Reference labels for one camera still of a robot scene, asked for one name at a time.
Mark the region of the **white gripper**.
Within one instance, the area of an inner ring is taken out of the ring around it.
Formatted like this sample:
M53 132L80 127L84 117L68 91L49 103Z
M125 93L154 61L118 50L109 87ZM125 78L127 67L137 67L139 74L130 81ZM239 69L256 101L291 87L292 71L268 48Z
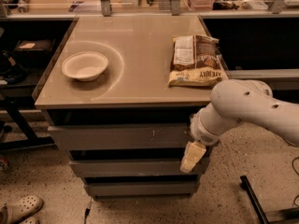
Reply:
M190 134L196 141L188 142L185 147L184 156L180 162L180 171L183 173L189 173L204 157L206 146L213 146L220 141L217 135L210 133L203 126L200 117L197 115L190 117Z

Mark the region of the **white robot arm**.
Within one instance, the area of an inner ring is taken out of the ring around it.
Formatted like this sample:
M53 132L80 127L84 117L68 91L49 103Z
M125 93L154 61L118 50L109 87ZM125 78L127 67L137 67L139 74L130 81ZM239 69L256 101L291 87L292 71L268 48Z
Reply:
M203 158L206 148L217 144L222 134L245 123L253 123L299 145L299 105L273 97L262 81L228 79L211 91L210 103L190 118L190 135L180 171L190 172Z

